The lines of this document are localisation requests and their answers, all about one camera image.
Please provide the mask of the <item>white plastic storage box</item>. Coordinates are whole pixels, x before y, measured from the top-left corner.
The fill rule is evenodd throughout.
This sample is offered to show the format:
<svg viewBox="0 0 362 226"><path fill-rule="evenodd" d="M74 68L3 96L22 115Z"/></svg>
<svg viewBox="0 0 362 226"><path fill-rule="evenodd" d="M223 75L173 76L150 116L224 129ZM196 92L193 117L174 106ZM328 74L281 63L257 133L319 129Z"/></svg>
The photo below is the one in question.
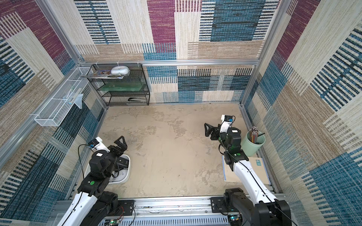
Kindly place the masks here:
<svg viewBox="0 0 362 226"><path fill-rule="evenodd" d="M110 184L124 184L128 181L131 173L131 160L127 154L117 159L115 168L111 174Z"/></svg>

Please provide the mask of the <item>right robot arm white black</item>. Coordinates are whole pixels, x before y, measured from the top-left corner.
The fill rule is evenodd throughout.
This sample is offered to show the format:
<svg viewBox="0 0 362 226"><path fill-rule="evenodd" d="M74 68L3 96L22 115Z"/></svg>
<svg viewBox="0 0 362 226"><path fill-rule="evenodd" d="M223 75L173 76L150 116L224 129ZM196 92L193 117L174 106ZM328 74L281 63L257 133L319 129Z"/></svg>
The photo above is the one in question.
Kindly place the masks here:
<svg viewBox="0 0 362 226"><path fill-rule="evenodd" d="M252 226L292 226L291 211L285 200L278 200L254 172L249 158L241 148L241 132L224 121L217 127L204 124L205 136L219 142L224 161L239 178L245 191L227 189L224 193L226 208L236 209L243 220Z"/></svg>

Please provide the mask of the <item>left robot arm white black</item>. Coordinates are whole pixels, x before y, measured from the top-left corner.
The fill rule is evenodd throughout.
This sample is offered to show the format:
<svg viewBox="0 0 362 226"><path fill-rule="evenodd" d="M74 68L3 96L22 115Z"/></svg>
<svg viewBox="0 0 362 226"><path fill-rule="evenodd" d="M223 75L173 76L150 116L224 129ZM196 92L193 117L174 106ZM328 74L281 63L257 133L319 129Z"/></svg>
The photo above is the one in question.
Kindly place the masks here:
<svg viewBox="0 0 362 226"><path fill-rule="evenodd" d="M118 195L105 189L114 176L118 158L128 146L124 136L114 143L114 146L106 147L102 139L96 137L84 145L93 150L89 161L90 172L84 176L59 226L97 226L108 214L118 209Z"/></svg>

